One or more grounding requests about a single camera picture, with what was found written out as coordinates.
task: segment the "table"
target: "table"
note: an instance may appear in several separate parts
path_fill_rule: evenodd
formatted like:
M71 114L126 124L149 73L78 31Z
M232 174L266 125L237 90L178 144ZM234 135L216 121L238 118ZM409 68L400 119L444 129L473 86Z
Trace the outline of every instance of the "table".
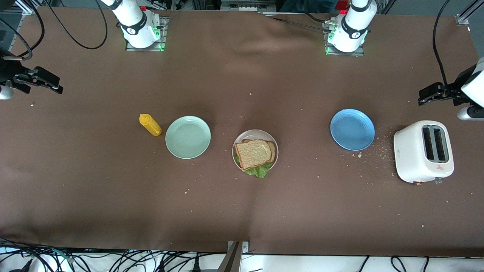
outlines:
M252 12L173 12L166 50L153 53L124 51L106 10L106 44L85 50L39 11L45 38L24 65L58 75L64 94L34 88L1 103L0 236L87 248L224 251L249 240L256 253L484 254L484 123L458 120L450 101L417 106L418 90L441 80L434 17L376 16L356 58L326 56L320 32ZM99 11L56 11L79 41L102 40ZM21 34L33 44L39 33L27 17ZM452 17L441 19L437 43L449 80L478 60ZM361 158L329 133L343 108L375 124ZM141 127L140 113L163 130L201 117L210 146L178 159L164 134ZM396 174L393 134L419 120L449 130L455 172L442 185ZM264 179L232 161L232 143L248 129L279 145Z

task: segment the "whole wheat bread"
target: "whole wheat bread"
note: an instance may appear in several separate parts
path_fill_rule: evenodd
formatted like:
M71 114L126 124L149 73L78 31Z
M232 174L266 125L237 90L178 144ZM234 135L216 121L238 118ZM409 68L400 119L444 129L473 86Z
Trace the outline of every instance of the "whole wheat bread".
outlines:
M271 147L264 140L237 143L235 151L239 156L239 163L243 171L261 166L269 162L272 157Z
M242 143L248 143L250 141L253 141L253 140L249 140L249 139L244 139L242 140ZM274 159L275 159L275 153L276 153L276 149L275 149L275 144L271 141L266 141L267 144L269 144L269 147L271 148L271 160L268 161L269 163L273 163L274 162Z

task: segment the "toaster slot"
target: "toaster slot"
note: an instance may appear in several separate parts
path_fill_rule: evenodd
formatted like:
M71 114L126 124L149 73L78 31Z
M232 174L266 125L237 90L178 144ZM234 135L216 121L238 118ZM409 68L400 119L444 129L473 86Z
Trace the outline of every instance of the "toaster slot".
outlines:
M422 134L427 160L433 163L446 163L449 160L449 152L444 130L436 125L424 125Z
M434 148L432 146L432 137L430 136L430 128L423 127L423 141L425 143L425 155L427 156L427 160L433 161L434 160Z
M447 147L445 144L445 136L443 135L444 131L440 128L434 127L434 135L435 135L435 145L437 146L437 157L439 158L439 162L445 163L449 160Z

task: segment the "floor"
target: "floor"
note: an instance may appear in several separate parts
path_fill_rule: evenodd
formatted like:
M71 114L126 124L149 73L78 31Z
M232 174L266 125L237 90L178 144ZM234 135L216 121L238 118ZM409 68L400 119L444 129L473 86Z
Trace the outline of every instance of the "floor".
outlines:
M194 257L195 254L185 254L184 257ZM200 258L200 268L217 269L221 264L224 254L215 254ZM56 270L58 266L52 257L42 255L43 259L49 263L53 270ZM138 265L131 267L135 264L133 261L126 261L118 269L110 269L113 264L120 258L119 255L108 255L105 253L89 253L81 255L81 258L86 262L87 266L92 272L111 272L111 271L129 271L129 272L144 272L154 271L159 265L162 255L158 255L155 259L149 259L150 254L140 253L131 256L133 260L146 260L140 263L143 266ZM5 261L1 261L4 256L0 256L0 271L10 271L13 269L20 269L30 259L30 257L22 257L20 254L12 256ZM76 271L88 270L82 261L76 257L82 267L78 267L74 263L74 269ZM185 259L177 258L173 262L170 262L166 267L166 272L179 271ZM359 271L363 264L365 257L361 256L282 256L282 255L243 255L241 262L241 272L254 272L262 270L262 272L355 272ZM420 272L423 270L426 259L424 257L402 257L402 263L405 266L406 271ZM402 271L401 265L398 261L394 260L395 266ZM194 261L191 260L181 268L181 272L191 272L193 269ZM61 271L70 272L72 269L69 267L68 262L61 263ZM482 272L484 270L484 259L470 259L470 258L430 258L426 272ZM30 267L30 272L44 272L45 269L39 260L34 260ZM366 262L363 271L366 272L397 272L391 265L390 257L370 257Z

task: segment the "metal mounting plate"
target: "metal mounting plate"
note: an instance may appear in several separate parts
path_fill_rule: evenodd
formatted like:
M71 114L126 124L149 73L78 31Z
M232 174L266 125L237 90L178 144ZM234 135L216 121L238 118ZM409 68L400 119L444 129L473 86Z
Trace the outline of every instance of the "metal mounting plate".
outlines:
M227 251L232 246L232 243L234 243L234 241L228 241ZM247 252L249 252L249 241L242 241L242 253L247 253Z

